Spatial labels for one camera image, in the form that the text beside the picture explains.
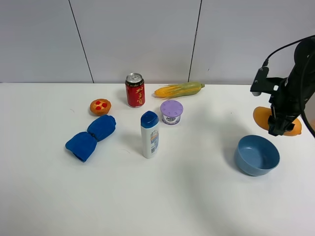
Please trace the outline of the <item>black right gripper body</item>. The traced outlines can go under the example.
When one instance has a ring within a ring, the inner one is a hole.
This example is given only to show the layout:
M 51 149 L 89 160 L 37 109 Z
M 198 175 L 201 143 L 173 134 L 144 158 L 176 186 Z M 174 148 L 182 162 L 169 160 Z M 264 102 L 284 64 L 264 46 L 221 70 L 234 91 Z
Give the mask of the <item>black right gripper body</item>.
M 299 107 L 299 98 L 302 96 L 302 109 L 305 109 L 306 103 L 311 97 L 311 80 L 306 78 L 303 83 L 300 79 L 293 79 L 290 82 L 284 78 L 281 82 L 276 95 L 269 99 L 271 103 L 271 112 L 274 118 L 282 118 L 293 121 L 301 114 Z

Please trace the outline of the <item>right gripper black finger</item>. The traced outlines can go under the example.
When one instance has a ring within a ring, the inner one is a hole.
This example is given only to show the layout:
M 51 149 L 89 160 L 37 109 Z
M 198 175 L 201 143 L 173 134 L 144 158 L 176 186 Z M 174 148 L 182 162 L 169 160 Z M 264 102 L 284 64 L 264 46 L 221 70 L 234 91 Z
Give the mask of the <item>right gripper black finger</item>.
M 285 135 L 291 132 L 295 124 L 293 122 L 289 123 L 287 120 L 282 118 L 274 118 L 272 115 L 268 118 L 268 133 L 273 136 Z

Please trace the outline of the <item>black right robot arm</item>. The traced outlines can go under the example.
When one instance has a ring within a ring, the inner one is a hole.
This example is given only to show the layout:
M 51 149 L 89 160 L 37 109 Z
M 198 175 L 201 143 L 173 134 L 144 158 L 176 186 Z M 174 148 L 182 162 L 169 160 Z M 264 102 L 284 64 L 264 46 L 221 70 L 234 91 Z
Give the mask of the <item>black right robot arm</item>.
M 278 89 L 271 95 L 272 114 L 268 118 L 268 133 L 273 136 L 284 135 L 292 131 L 293 121 L 301 116 L 312 135 L 311 127 L 305 114 L 305 107 L 315 92 L 315 39 L 302 40 L 294 51 L 294 67 L 286 78 L 278 78 Z

